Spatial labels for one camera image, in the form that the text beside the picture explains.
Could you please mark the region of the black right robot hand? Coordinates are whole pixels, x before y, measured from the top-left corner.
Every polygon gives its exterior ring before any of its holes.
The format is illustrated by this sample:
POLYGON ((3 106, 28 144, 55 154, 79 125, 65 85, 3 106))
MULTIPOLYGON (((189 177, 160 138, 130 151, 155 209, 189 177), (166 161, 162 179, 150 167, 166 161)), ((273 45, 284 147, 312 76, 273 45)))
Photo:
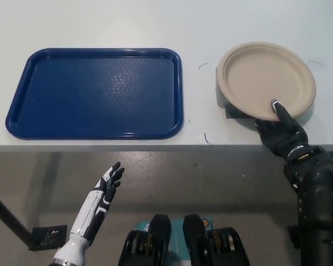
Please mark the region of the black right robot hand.
POLYGON ((287 159, 292 150, 308 145, 308 136, 278 100, 271 101, 271 108, 278 121, 255 119, 254 124, 263 145, 275 156, 287 159))

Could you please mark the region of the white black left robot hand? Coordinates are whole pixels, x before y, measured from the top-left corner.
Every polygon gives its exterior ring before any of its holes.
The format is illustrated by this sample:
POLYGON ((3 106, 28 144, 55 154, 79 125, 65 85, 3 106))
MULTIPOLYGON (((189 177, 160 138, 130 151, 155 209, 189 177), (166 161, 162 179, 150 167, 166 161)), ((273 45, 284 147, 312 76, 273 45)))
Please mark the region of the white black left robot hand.
POLYGON ((70 233, 86 239, 88 245, 93 243, 106 217, 123 172, 120 162, 110 167, 88 193, 80 208, 70 233))

